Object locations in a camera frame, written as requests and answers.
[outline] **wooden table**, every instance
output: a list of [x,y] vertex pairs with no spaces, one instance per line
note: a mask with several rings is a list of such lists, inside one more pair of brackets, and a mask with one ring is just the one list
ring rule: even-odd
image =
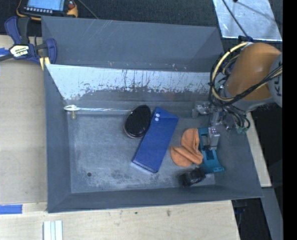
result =
[[[0,35],[0,48],[9,48],[13,44],[12,39],[6,35]],[[27,64],[27,61],[12,61],[11,59],[0,64],[0,70],[19,70],[19,68],[37,67],[37,65]],[[23,107],[13,106],[13,113],[16,115]],[[18,114],[21,120],[21,127],[30,126],[29,118],[23,119],[22,114]],[[251,128],[247,132],[250,148],[254,157],[254,163],[258,172],[262,187],[270,187],[271,181],[262,154],[258,135],[251,115]],[[24,133],[21,127],[17,128],[16,136],[19,138]],[[0,164],[1,177],[7,174]],[[12,178],[15,180],[27,181],[25,174],[30,173],[29,168],[14,170]],[[36,182],[29,184],[39,184],[43,182],[40,178]],[[19,189],[17,194],[23,193],[25,189]],[[45,193],[37,193],[43,200]],[[207,203],[192,203],[169,206],[154,206],[142,208],[123,208],[110,210],[94,210],[52,213],[46,212],[47,202],[22,202],[22,214],[0,215],[0,240],[37,240],[43,239],[43,222],[62,220],[64,240],[86,240],[86,239],[203,239],[203,240],[239,240],[238,227],[234,215],[231,201],[217,201]]]

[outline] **gray bin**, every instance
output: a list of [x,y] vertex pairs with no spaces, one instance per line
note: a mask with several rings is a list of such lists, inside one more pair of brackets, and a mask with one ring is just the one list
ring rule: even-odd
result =
[[[196,165],[175,165],[168,148],[157,173],[132,163],[141,139],[123,130],[129,110],[146,104],[179,117],[170,146],[205,101],[210,70],[223,52],[214,27],[42,18],[42,36],[57,42],[58,60],[44,70],[49,213],[174,205],[262,197],[246,134],[226,131],[217,156],[223,172],[191,187],[179,176]],[[64,106],[76,105],[76,120]]]

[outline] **black oval case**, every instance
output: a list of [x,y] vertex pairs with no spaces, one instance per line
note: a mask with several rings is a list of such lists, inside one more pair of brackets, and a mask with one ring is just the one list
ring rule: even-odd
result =
[[125,120],[124,131],[130,138],[142,138],[148,131],[152,120],[152,112],[147,105],[133,109]]

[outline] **clamp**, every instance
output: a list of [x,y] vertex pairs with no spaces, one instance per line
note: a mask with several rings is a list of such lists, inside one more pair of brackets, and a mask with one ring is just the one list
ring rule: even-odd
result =
[[[28,37],[28,24],[30,21],[30,17],[18,18],[17,16],[12,16],[6,20],[4,27],[7,35],[12,38],[14,45],[9,48],[9,54],[0,56],[0,62],[11,58],[26,60],[41,65],[42,69],[44,69],[44,63],[55,63],[58,55],[56,41],[50,38],[40,45],[31,44]],[[38,50],[46,48],[47,55],[40,56]]]

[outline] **yellow cable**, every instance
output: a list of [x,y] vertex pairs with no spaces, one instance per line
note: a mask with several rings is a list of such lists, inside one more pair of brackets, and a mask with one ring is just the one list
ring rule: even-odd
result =
[[[244,47],[248,44],[249,42],[242,42],[238,45],[236,45],[235,47],[233,47],[232,49],[230,49],[229,51],[227,51],[223,56],[222,58],[219,60],[219,62],[217,63],[214,71],[213,71],[213,74],[212,74],[212,82],[214,82],[215,78],[216,78],[216,75],[217,75],[217,72],[220,68],[220,65],[223,63],[223,61],[227,58],[227,56],[229,56],[230,53],[234,52],[235,50],[241,48],[241,47]],[[212,88],[212,93],[213,95],[218,99],[218,100],[221,100],[221,101],[232,101],[234,99],[234,97],[232,98],[222,98],[220,97],[217,93],[216,93],[216,90],[213,86],[211,86]]]

